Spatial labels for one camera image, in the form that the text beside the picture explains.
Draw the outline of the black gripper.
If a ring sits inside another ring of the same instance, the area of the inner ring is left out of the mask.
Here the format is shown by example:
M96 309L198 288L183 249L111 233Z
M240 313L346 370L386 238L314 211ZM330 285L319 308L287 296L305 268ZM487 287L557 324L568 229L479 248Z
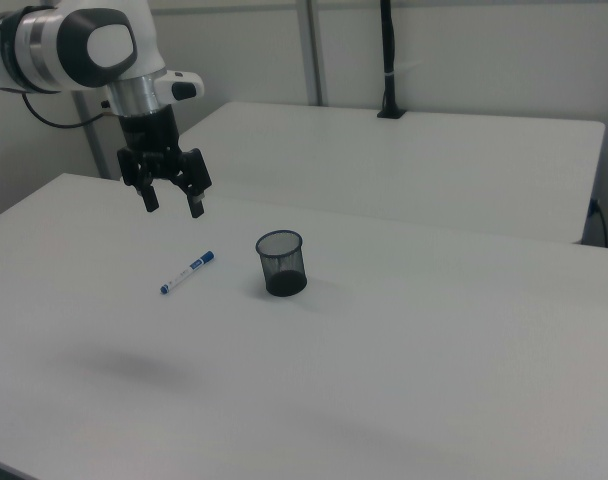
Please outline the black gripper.
M199 149L181 152L173 107L121 116L119 124L126 142L117 152L122 181L135 188L146 210L159 208L153 176L172 176L171 183L186 195L191 217L203 215L205 191L212 180Z

